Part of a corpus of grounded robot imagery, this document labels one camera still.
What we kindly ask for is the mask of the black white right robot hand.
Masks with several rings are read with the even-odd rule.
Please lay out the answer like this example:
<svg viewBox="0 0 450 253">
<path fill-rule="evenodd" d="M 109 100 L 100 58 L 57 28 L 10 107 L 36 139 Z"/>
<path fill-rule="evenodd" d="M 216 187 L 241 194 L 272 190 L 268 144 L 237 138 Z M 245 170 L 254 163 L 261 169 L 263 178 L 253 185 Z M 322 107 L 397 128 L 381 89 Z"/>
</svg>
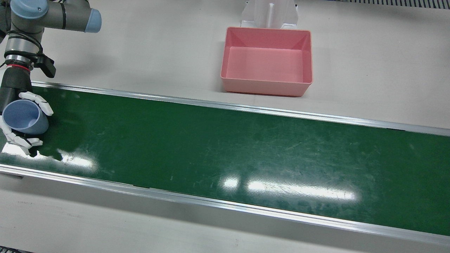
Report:
<svg viewBox="0 0 450 253">
<path fill-rule="evenodd" d="M 41 146 L 43 141 L 38 138 L 25 138 L 22 128 L 12 128 L 5 122 L 3 111 L 8 104 L 16 100 L 29 100 L 39 108 L 37 120 L 46 116 L 53 115 L 53 109 L 48 102 L 41 96 L 32 93 L 32 83 L 30 80 L 30 71 L 19 65 L 9 65 L 4 69 L 1 82 L 1 129 L 8 142 L 19 146 L 24 154 L 30 155 L 30 149 L 34 146 Z"/>
</svg>

